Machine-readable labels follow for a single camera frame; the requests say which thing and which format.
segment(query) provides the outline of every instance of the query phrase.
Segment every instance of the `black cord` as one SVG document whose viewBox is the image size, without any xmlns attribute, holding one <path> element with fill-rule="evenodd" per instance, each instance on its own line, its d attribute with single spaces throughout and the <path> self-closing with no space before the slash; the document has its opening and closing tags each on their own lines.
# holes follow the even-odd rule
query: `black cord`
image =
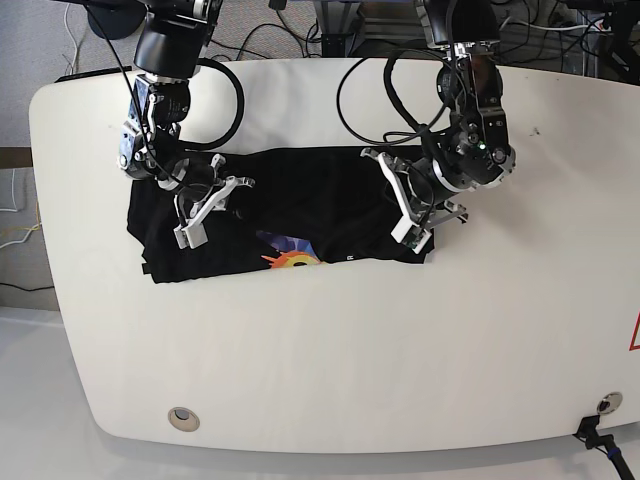
<svg viewBox="0 0 640 480">
<path fill-rule="evenodd" d="M 558 32 L 558 41 L 560 42 L 560 73 L 564 73 L 564 50 L 562 49 L 562 32 Z"/>
<path fill-rule="evenodd" d="M 298 37 L 289 29 L 283 27 L 282 25 L 278 25 L 276 23 L 263 23 L 261 25 L 258 25 L 257 27 L 255 27 L 253 30 L 251 30 L 249 32 L 249 35 L 247 35 L 247 38 L 244 39 L 244 42 L 242 43 L 242 46 L 239 48 L 239 52 L 238 52 L 238 56 L 236 57 L 236 62 L 239 61 L 242 58 L 242 53 L 245 51 L 245 47 L 247 46 L 247 44 L 249 43 L 249 40 L 251 40 L 251 37 L 261 28 L 264 27 L 273 27 L 273 28 L 279 28 L 280 30 L 283 30 L 285 32 L 287 32 L 289 35 L 291 35 L 291 37 L 296 41 L 296 43 L 298 44 L 298 47 L 300 47 L 300 52 L 302 53 L 302 56 L 304 57 L 304 46 L 302 44 L 302 42 L 298 39 Z"/>
<path fill-rule="evenodd" d="M 151 148 L 149 146 L 149 141 L 147 140 L 146 132 L 144 131 L 144 124 L 142 123 L 142 112 L 140 110 L 140 100 L 138 99 L 137 92 L 135 92 L 133 90 L 133 88 L 131 87 L 131 83 L 129 82 L 129 77 L 127 77 L 127 73 L 126 73 L 126 71 L 124 69 L 124 66 L 122 65 L 122 61 L 120 60 L 120 57 L 118 56 L 118 52 L 116 52 L 116 49 L 113 47 L 113 44 L 111 43 L 111 40 L 109 40 L 109 37 L 105 33 L 104 29 L 102 28 L 102 25 L 100 24 L 100 21 L 96 18 L 96 16 L 93 14 L 93 12 L 86 5 L 84 6 L 84 9 L 87 11 L 87 14 L 93 19 L 93 21 L 95 22 L 96 26 L 98 27 L 98 30 L 100 31 L 100 33 L 102 33 L 102 37 L 107 42 L 107 45 L 109 46 L 109 50 L 111 50 L 111 54 L 113 55 L 113 57 L 115 58 L 116 62 L 118 63 L 118 68 L 120 69 L 120 72 L 122 73 L 122 76 L 124 77 L 124 81 L 125 81 L 125 83 L 127 85 L 127 89 L 129 90 L 129 95 L 131 96 L 131 100 L 132 100 L 132 103 L 133 103 L 133 109 L 134 109 L 134 112 L 135 112 L 136 117 L 138 119 L 138 124 L 140 125 L 140 129 L 142 130 L 142 135 L 141 135 L 142 136 L 142 142 L 143 142 L 145 148 L 147 149 L 147 152 L 149 152 L 149 155 L 154 160 L 154 162 L 155 162 L 156 166 L 158 167 L 158 169 L 162 173 L 164 173 L 167 176 L 167 178 L 170 178 L 171 180 L 173 180 L 174 182 L 176 182 L 178 185 L 180 185 L 183 188 L 188 188 L 188 189 L 191 189 L 191 190 L 194 190 L 194 191 L 198 191 L 198 190 L 190 187 L 189 185 L 186 185 L 180 179 L 176 178 L 171 173 L 166 171 L 162 167 L 162 165 L 160 165 L 158 163 L 158 161 L 156 160 L 156 158 L 154 157 L 153 152 L 151 151 Z M 221 67 L 226 69 L 228 72 L 231 72 L 227 67 L 224 67 L 222 64 L 219 64 L 218 62 L 214 62 L 214 63 L 220 65 Z"/>
<path fill-rule="evenodd" d="M 270 59 L 271 57 L 267 57 L 266 55 L 263 55 L 261 53 L 257 53 L 257 52 L 253 52 L 247 48 L 238 48 L 238 47 L 232 47 L 230 45 L 225 45 L 224 43 L 220 43 L 217 40 L 213 40 L 211 39 L 211 43 L 215 43 L 216 45 L 218 45 L 219 47 L 222 48 L 228 48 L 229 50 L 235 50 L 235 51 L 240 51 L 240 52 L 244 52 L 244 53 L 250 53 L 251 55 L 255 55 L 256 57 L 260 57 L 260 58 L 264 58 L 265 60 Z"/>
<path fill-rule="evenodd" d="M 225 55 L 224 53 L 218 53 L 217 55 L 214 55 L 214 56 L 213 56 L 213 57 L 211 57 L 211 58 L 213 58 L 213 59 L 215 60 L 216 58 L 219 58 L 219 57 L 224 58 L 227 62 L 232 62 L 232 61 L 233 61 L 233 60 L 231 60 L 231 57 L 230 57 L 230 56 Z"/>
<path fill-rule="evenodd" d="M 398 112 L 400 114 L 400 116 L 402 118 L 404 118 L 405 122 L 407 122 L 407 124 L 414 131 L 418 131 L 418 129 L 421 127 L 421 125 L 411 116 L 411 114 L 407 111 L 407 109 L 402 104 L 402 101 L 400 100 L 400 97 L 398 96 L 398 93 L 396 92 L 395 88 L 393 87 L 393 82 L 392 82 L 392 79 L 391 79 L 391 75 L 393 73 L 393 68 L 395 67 L 396 62 L 402 56 L 402 54 L 404 54 L 406 52 L 419 53 L 419 54 L 426 55 L 428 57 L 431 57 L 433 59 L 436 59 L 436 60 L 442 62 L 443 65 L 449 67 L 449 70 L 454 73 L 454 76 L 456 76 L 457 80 L 460 81 L 460 84 L 462 85 L 463 89 L 464 89 L 464 82 L 462 82 L 462 79 L 458 77 L 458 73 L 455 72 L 454 70 L 452 70 L 452 66 L 451 66 L 450 63 L 447 63 L 444 59 L 440 58 L 438 55 L 436 55 L 435 53 L 430 52 L 428 50 L 414 50 L 414 49 L 409 49 L 409 48 L 403 48 L 403 49 L 393 50 L 389 54 L 389 57 L 387 59 L 387 63 L 385 65 L 385 67 L 384 67 L 384 74 L 383 74 L 384 87 L 385 87 L 385 90 L 387 92 L 387 96 L 389 97 L 389 100 L 391 101 L 391 104 L 393 105 L 393 107 L 396 109 L 396 112 Z M 426 126 L 426 130 L 427 131 L 431 130 L 431 127 L 433 127 L 433 125 L 438 120 L 440 120 L 440 117 L 442 117 L 443 113 L 445 112 L 445 110 L 449 106 L 449 104 L 451 103 L 452 99 L 453 99 L 453 88 L 450 88 L 449 91 L 447 92 L 447 96 L 445 98 L 445 101 L 442 103 L 442 107 L 440 108 L 440 110 L 438 111 L 436 116 L 433 118 L 433 120 L 431 122 L 429 122 L 429 124 Z"/>
<path fill-rule="evenodd" d="M 227 133 L 225 133 L 217 140 L 208 143 L 185 142 L 183 140 L 180 140 L 178 142 L 178 145 L 180 145 L 180 147 L 185 150 L 204 152 L 221 147 L 229 140 L 231 140 L 231 138 L 240 128 L 240 124 L 242 123 L 242 119 L 244 118 L 244 90 L 242 89 L 242 84 L 240 83 L 240 80 L 238 80 L 238 77 L 236 77 L 235 74 L 222 63 L 216 62 L 215 60 L 212 60 L 210 58 L 201 58 L 200 60 L 198 60 L 198 64 L 205 67 L 213 68 L 214 70 L 222 73 L 233 84 L 233 87 L 236 91 L 236 116 L 233 119 L 233 123 L 231 124 L 231 127 L 229 128 Z"/>
<path fill-rule="evenodd" d="M 535 25 L 536 22 L 538 21 L 538 17 L 540 16 L 540 0 L 538 0 L 538 3 L 536 3 L 536 16 L 533 17 L 533 20 L 531 20 L 531 24 Z"/>
<path fill-rule="evenodd" d="M 4 286 L 4 287 L 11 287 L 11 288 L 16 288 L 18 290 L 22 290 L 23 292 L 40 292 L 42 290 L 51 290 L 54 287 L 53 285 L 50 287 L 40 287 L 40 288 L 24 288 L 24 287 L 19 287 L 18 285 L 13 285 L 11 283 L 3 283 L 0 282 L 0 285 Z"/>
<path fill-rule="evenodd" d="M 445 59 L 438 57 L 436 54 L 434 54 L 433 52 L 429 52 L 429 51 L 425 51 L 425 50 L 415 50 L 415 49 L 402 49 L 401 51 L 408 51 L 408 52 L 415 52 L 415 53 L 419 53 L 419 54 L 423 54 L 423 55 L 427 55 L 430 56 L 432 58 L 437 59 L 438 61 L 440 61 L 443 65 L 448 66 L 449 68 L 451 68 L 451 64 L 449 62 L 447 62 Z M 360 60 L 358 60 L 345 74 L 344 77 L 342 77 L 342 80 L 340 80 L 340 84 L 338 85 L 338 92 L 336 94 L 336 107 L 338 110 L 338 117 L 340 118 L 340 121 L 342 122 L 342 125 L 344 126 L 344 128 L 347 129 L 347 131 L 353 135 L 354 137 L 356 137 L 358 140 L 364 142 L 364 143 L 368 143 L 370 145 L 376 145 L 379 147 L 392 147 L 394 145 L 402 145 L 403 143 L 407 143 L 410 142 L 411 140 L 414 140 L 416 138 L 420 138 L 422 137 L 424 134 L 426 134 L 427 132 L 429 132 L 429 129 L 431 128 L 431 126 L 433 126 L 442 116 L 442 114 L 444 113 L 444 111 L 447 108 L 447 104 L 443 103 L 442 107 L 440 108 L 440 110 L 438 111 L 438 113 L 436 114 L 436 116 L 431 120 L 431 122 L 429 122 L 429 125 L 418 125 L 418 129 L 415 133 L 408 135 L 406 138 L 401 139 L 401 140 L 395 140 L 393 142 L 386 142 L 386 141 L 378 141 L 378 140 L 371 140 L 367 137 L 364 137 L 362 135 L 360 135 L 358 132 L 356 132 L 353 128 L 351 128 L 351 126 L 347 123 L 346 119 L 344 118 L 344 114 L 342 112 L 342 106 L 341 106 L 341 95 L 342 95 L 342 89 L 344 88 L 344 84 L 347 81 L 347 79 L 349 78 L 349 76 L 353 73 L 353 71 L 358 68 L 361 64 L 363 64 L 364 62 L 366 62 L 367 60 L 369 60 L 369 58 L 371 57 L 365 57 L 362 58 Z"/>
<path fill-rule="evenodd" d="M 351 54 L 349 55 L 351 58 L 357 58 L 358 55 L 358 51 L 365 45 L 370 44 L 371 42 L 379 42 L 379 43 L 386 43 L 387 45 L 393 46 L 393 47 L 402 47 L 405 44 L 401 44 L 401 43 L 396 43 L 396 42 L 392 42 L 390 40 L 385 40 L 384 38 L 368 38 L 365 39 L 360 45 L 358 45 L 358 48 L 356 48 L 355 50 L 353 50 L 351 52 Z"/>
<path fill-rule="evenodd" d="M 278 15 L 278 18 L 282 22 L 282 25 L 284 25 L 284 28 L 287 30 L 287 32 L 289 32 L 291 35 L 296 37 L 298 40 L 303 40 L 303 41 L 306 40 L 306 38 L 304 38 L 302 35 L 298 35 L 296 32 L 293 31 L 293 29 L 291 27 L 289 27 L 289 25 L 287 24 L 285 19 L 282 17 L 282 13 L 280 13 L 280 10 L 276 10 L 276 15 Z M 318 26 L 318 20 L 317 19 L 316 19 L 316 26 L 317 26 L 317 28 L 319 30 L 320 27 Z M 322 39 L 320 39 L 320 38 L 313 38 L 313 39 L 309 40 L 309 43 L 320 43 L 321 41 L 322 41 Z"/>
<path fill-rule="evenodd" d="M 531 38 L 531 24 L 533 23 L 533 22 L 531 22 L 531 8 L 529 7 L 529 4 L 527 3 L 527 0 L 522 0 L 522 3 L 524 4 L 524 6 L 527 9 L 527 37 L 525 38 L 524 42 L 522 42 L 519 45 L 516 45 L 515 47 L 508 48 L 504 52 L 502 50 L 500 50 L 500 58 L 502 58 L 502 55 L 504 55 L 506 53 L 514 52 L 514 51 L 518 50 L 519 48 L 522 48 L 522 47 L 526 46 L 529 43 L 529 39 Z"/>
<path fill-rule="evenodd" d="M 318 20 L 316 19 L 316 23 L 311 25 L 311 28 L 307 32 L 307 38 L 304 39 L 304 50 L 305 50 L 308 58 L 310 58 L 312 55 L 317 55 L 316 53 L 309 53 L 309 43 L 318 43 L 316 41 L 317 39 L 315 39 L 313 37 L 315 37 L 318 34 L 319 31 L 320 31 L 320 25 L 318 25 Z"/>
<path fill-rule="evenodd" d="M 593 27 L 596 22 L 598 22 L 599 19 L 593 20 L 591 22 L 589 22 L 588 27 L 585 29 L 585 31 L 578 36 L 565 50 L 565 54 L 569 53 L 573 47 L 575 47 L 576 45 L 578 45 L 582 40 L 584 40 L 584 38 L 589 34 L 589 33 L 599 33 L 599 32 L 589 32 L 589 30 L 591 29 L 591 27 Z M 515 60 L 513 62 L 510 62 L 510 64 L 514 65 L 514 64 L 524 64 L 524 63 L 531 63 L 531 62 L 536 62 L 536 61 L 540 61 L 540 62 L 544 62 L 544 61 L 550 61 L 550 60 L 557 60 L 558 58 L 560 58 L 559 56 L 554 56 L 554 57 L 547 57 L 547 58 L 530 58 L 527 60 Z"/>
<path fill-rule="evenodd" d="M 423 6 L 426 10 L 426 5 L 424 5 L 425 0 L 422 1 Z M 453 13 L 456 10 L 456 5 L 458 4 L 458 0 L 449 0 L 449 5 L 447 6 L 447 13 L 445 17 L 445 28 L 447 30 L 447 37 L 449 39 L 449 55 L 451 55 L 451 61 L 449 64 L 449 70 L 454 75 L 451 76 L 451 82 L 449 86 L 449 93 L 451 94 L 455 91 L 458 86 L 458 59 L 456 58 L 456 49 L 455 43 L 453 40 Z"/>
<path fill-rule="evenodd" d="M 382 135 L 382 140 L 384 140 L 385 142 L 389 141 L 389 137 L 409 137 L 411 135 L 413 135 L 414 132 L 385 132 Z"/>
<path fill-rule="evenodd" d="M 367 60 L 369 60 L 369 58 L 371 58 L 371 57 L 365 57 L 365 58 L 362 58 L 362 59 L 358 60 L 347 71 L 347 73 L 344 75 L 344 77 L 342 77 L 342 80 L 340 80 L 340 84 L 338 85 L 338 92 L 336 94 L 336 107 L 337 107 L 337 110 L 338 110 L 338 117 L 340 117 L 340 121 L 342 122 L 342 125 L 344 126 L 344 128 L 347 129 L 347 131 L 351 135 L 356 137 L 361 142 L 368 143 L 370 145 L 377 145 L 379 147 L 392 147 L 394 145 L 401 145 L 401 144 L 407 143 L 407 142 L 409 142 L 409 141 L 411 141 L 411 140 L 413 140 L 415 138 L 419 138 L 420 136 L 422 136 L 423 133 L 425 133 L 426 130 L 420 129 L 418 132 L 416 132 L 416 133 L 414 133 L 412 135 L 409 135 L 407 138 L 405 138 L 403 140 L 396 140 L 396 141 L 393 141 L 393 142 L 379 142 L 377 140 L 371 140 L 369 138 L 363 137 L 358 132 L 356 132 L 353 128 L 351 128 L 351 126 L 345 120 L 344 114 L 342 113 L 342 106 L 340 105 L 340 96 L 342 94 L 342 88 L 344 87 L 344 84 L 347 81 L 347 78 L 349 78 L 349 75 L 351 75 L 356 68 L 358 68 L 360 65 L 362 65 Z"/>
<path fill-rule="evenodd" d="M 581 441 L 582 443 L 584 443 L 585 445 L 587 444 L 586 440 L 581 439 L 578 435 L 576 435 L 575 433 L 573 434 L 573 436 L 575 438 L 577 438 L 579 441 Z M 602 447 L 594 447 L 595 450 L 598 450 L 599 452 L 602 452 L 605 454 L 605 456 L 608 458 L 609 454 L 606 452 L 606 450 L 604 450 Z"/>
</svg>

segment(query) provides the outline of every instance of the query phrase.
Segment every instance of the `white cable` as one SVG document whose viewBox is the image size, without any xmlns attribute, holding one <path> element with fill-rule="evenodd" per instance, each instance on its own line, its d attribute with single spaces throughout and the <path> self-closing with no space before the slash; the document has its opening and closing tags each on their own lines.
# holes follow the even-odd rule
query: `white cable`
<svg viewBox="0 0 640 480">
<path fill-rule="evenodd" d="M 571 27 L 541 27 L 540 25 L 533 25 L 532 23 L 527 23 L 524 22 L 522 20 L 510 20 L 510 22 L 512 23 L 517 23 L 518 25 L 524 25 L 525 27 L 531 27 L 535 30 L 544 30 L 546 32 L 570 32 L 572 30 L 583 30 L 585 28 L 591 28 L 592 25 L 573 25 Z"/>
<path fill-rule="evenodd" d="M 11 200 L 13 201 L 13 208 L 0 208 L 0 212 L 18 213 L 18 205 L 16 204 L 16 169 L 13 169 L 11 174 Z"/>
<path fill-rule="evenodd" d="M 504 22 L 502 22 L 502 25 L 500 25 L 500 30 L 504 30 L 504 27 L 506 27 L 512 19 L 513 17 L 511 16 L 505 18 Z"/>
<path fill-rule="evenodd" d="M 0 245 L 0 250 L 2 250 L 5 247 L 8 247 L 9 245 L 20 245 L 22 243 L 25 243 L 27 240 L 29 240 L 29 237 L 31 236 L 31 234 L 40 228 L 40 225 L 41 224 L 38 223 L 37 225 L 34 225 L 33 227 L 31 227 L 31 230 L 27 230 L 27 233 L 25 234 L 22 240 L 14 240 L 13 242 L 3 243 L 2 245 Z"/>
<path fill-rule="evenodd" d="M 73 48 L 74 48 L 74 52 L 73 52 L 73 61 L 71 62 L 71 75 L 73 75 L 74 73 L 76 73 L 76 63 L 78 61 L 78 42 L 76 42 L 75 37 L 73 36 L 73 33 L 71 33 L 71 29 L 69 28 L 69 7 L 71 6 L 70 3 L 67 4 L 67 8 L 64 10 L 64 28 L 66 28 L 67 33 L 69 34 L 69 37 L 71 37 L 71 41 L 73 42 Z"/>
</svg>

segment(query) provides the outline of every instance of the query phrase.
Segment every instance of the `white table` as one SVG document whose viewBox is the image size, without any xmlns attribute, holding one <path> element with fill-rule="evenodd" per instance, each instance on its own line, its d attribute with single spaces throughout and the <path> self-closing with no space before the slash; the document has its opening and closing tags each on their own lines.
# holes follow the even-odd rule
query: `white table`
<svg viewBox="0 0 640 480">
<path fill-rule="evenodd" d="M 227 152 L 355 145 L 335 110 L 352 60 L 231 64 L 247 115 Z M 366 62 L 344 90 L 365 135 L 404 128 Z M 421 120 L 438 107 L 427 61 L 394 80 Z M 96 422 L 121 437 L 283 452 L 396 452 L 573 433 L 621 391 L 603 426 L 640 420 L 640 89 L 502 68 L 518 168 L 462 198 L 424 266 L 359 261 L 177 285 L 141 273 L 115 159 L 119 76 L 42 89 L 31 135 L 47 250 Z M 226 130 L 231 86 L 203 70 L 184 138 Z M 186 407 L 193 433 L 167 413 Z"/>
</svg>

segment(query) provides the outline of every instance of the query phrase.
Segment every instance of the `metal bracket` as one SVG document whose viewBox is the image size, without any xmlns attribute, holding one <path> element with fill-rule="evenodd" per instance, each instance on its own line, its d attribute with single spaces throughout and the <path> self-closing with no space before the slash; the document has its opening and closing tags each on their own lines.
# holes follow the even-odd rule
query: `metal bracket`
<svg viewBox="0 0 640 480">
<path fill-rule="evenodd" d="M 194 249 L 207 243 L 209 238 L 207 237 L 204 225 L 202 225 L 207 215 L 212 211 L 225 211 L 229 196 L 237 187 L 253 187 L 254 185 L 255 181 L 251 178 L 227 177 L 224 187 L 209 197 L 193 218 L 189 219 L 186 227 L 178 225 L 173 230 L 180 249 L 187 247 Z M 177 209 L 178 197 L 175 198 L 175 202 Z"/>
<path fill-rule="evenodd" d="M 443 202 L 443 207 L 448 212 L 445 215 L 438 215 L 435 209 L 432 209 L 429 216 L 426 217 L 429 206 L 422 202 L 420 204 L 424 206 L 424 209 L 419 211 L 413 209 L 412 202 L 407 198 L 405 189 L 398 178 L 399 172 L 406 173 L 406 162 L 404 160 L 397 157 L 394 158 L 388 153 L 378 153 L 372 148 L 365 148 L 360 155 L 376 160 L 382 169 L 383 175 L 393 188 L 398 206 L 402 212 L 402 218 L 391 232 L 391 236 L 396 242 L 406 245 L 415 253 L 420 253 L 433 236 L 431 230 L 435 227 L 456 218 L 462 223 L 467 222 L 469 218 L 467 209 L 449 200 Z"/>
</svg>

